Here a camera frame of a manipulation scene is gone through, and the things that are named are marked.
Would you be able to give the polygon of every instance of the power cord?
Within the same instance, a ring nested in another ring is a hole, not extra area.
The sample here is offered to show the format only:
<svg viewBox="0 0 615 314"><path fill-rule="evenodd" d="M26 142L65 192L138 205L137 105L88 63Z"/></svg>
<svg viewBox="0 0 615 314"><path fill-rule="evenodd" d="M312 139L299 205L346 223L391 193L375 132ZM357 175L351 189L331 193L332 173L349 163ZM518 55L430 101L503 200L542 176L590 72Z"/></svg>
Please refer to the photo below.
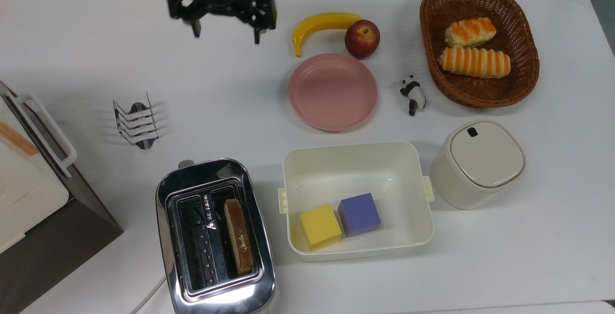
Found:
<svg viewBox="0 0 615 314"><path fill-rule="evenodd" d="M149 301L149 299L152 298L152 296L154 296L154 294L156 294L156 291L158 291L158 289L160 289L160 287L162 286L162 284L167 280L167 277L164 276L162 277L162 279L160 279L160 281L158 282L158 284L156 284L156 286L154 286L154 288L152 289L152 291L149 292L149 294L147 296L145 296L145 298L143 299L143 301L141 301L141 303L139 303L139 305L136 306L136 308L130 312L130 314L136 314L136 312L138 312L139 310L141 310L141 308L143 308L143 306L145 305L145 303L147 303Z"/></svg>

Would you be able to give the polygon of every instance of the purple cube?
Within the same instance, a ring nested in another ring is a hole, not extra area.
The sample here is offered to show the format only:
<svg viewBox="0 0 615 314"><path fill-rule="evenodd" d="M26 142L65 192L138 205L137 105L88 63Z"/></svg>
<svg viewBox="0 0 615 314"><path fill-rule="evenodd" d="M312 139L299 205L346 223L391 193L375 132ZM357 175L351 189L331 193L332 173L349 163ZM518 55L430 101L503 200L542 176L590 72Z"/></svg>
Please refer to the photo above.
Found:
<svg viewBox="0 0 615 314"><path fill-rule="evenodd" d="M380 226L380 217L371 193L342 200L338 213L346 237L374 231Z"/></svg>

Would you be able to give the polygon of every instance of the stainless steel toaster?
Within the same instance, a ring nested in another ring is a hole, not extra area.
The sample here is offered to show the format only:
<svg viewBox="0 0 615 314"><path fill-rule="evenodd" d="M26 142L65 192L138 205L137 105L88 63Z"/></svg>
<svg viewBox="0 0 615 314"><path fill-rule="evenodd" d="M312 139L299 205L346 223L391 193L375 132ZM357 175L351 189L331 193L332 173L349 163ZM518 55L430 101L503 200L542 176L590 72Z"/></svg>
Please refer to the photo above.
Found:
<svg viewBox="0 0 615 314"><path fill-rule="evenodd" d="M239 200L252 246L252 272L238 275L224 202ZM267 230L246 168L232 159L168 174L156 191L165 274L177 314L267 313L275 268Z"/></svg>

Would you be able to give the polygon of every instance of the apple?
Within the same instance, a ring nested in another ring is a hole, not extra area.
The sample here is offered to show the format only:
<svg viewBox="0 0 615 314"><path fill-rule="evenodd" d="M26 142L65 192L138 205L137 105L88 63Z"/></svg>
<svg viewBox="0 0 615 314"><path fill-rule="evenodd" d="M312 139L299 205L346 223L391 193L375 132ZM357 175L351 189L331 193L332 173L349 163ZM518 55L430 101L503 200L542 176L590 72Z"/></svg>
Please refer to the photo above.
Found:
<svg viewBox="0 0 615 314"><path fill-rule="evenodd" d="M371 56L380 44L380 31L368 20L352 23L346 30L344 43L348 52L356 59Z"/></svg>

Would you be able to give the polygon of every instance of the bread roll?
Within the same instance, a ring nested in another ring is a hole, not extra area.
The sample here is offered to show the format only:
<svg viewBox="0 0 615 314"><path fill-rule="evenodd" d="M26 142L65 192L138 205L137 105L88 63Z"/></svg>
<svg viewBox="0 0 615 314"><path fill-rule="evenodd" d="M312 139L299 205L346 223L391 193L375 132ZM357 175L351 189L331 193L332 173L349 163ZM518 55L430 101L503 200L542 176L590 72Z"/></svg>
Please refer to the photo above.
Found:
<svg viewBox="0 0 615 314"><path fill-rule="evenodd" d="M453 22L444 31L448 47L476 47L485 44L496 35L496 28L489 18L477 18Z"/></svg>
<svg viewBox="0 0 615 314"><path fill-rule="evenodd" d="M237 274L248 274L252 272L254 260L252 259L252 248L250 248L250 236L239 200L230 199L224 202L224 218L226 218L226 226L231 237Z"/></svg>
<svg viewBox="0 0 615 314"><path fill-rule="evenodd" d="M502 51L455 46L452 49L444 49L437 62L442 69L453 74L482 79L501 79L510 73L510 58Z"/></svg>

